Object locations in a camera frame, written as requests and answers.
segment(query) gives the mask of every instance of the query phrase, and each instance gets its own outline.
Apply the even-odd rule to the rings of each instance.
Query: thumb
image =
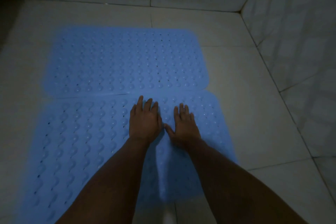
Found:
[[[175,136],[174,131],[172,130],[172,128],[167,123],[165,123],[163,125],[163,127],[165,128],[165,130],[166,130],[166,132],[167,132],[167,134],[170,138],[173,138]]]

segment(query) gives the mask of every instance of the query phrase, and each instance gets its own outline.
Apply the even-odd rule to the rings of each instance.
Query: white tile floor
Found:
[[[220,101],[239,163],[309,223],[336,223],[336,206],[238,14],[25,1],[0,54],[0,224],[9,223],[50,44],[66,25],[186,28],[202,45],[208,90]],[[323,170],[331,164],[318,162]],[[326,182],[333,184],[335,176]],[[215,223],[204,197],[137,212],[134,223]]]

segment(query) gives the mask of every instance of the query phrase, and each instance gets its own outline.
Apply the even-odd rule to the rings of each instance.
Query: right hand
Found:
[[[189,113],[187,105],[180,104],[179,109],[174,107],[175,132],[168,124],[164,128],[173,144],[187,150],[191,143],[201,140],[201,135],[195,122],[193,113]]]

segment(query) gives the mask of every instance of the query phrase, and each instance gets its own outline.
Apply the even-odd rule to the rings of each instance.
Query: left hand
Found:
[[[129,137],[149,146],[162,130],[162,118],[158,114],[159,104],[148,99],[142,108],[144,97],[140,96],[138,103],[133,106],[129,119]]]

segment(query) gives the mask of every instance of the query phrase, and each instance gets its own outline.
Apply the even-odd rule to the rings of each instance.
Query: dark skin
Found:
[[[174,108],[175,131],[162,125],[158,103],[143,96],[130,112],[129,139],[90,179],[57,221],[132,223],[142,166],[149,145],[164,126],[170,140],[195,165],[217,223],[306,223],[279,196],[247,171],[208,146],[188,106]]]

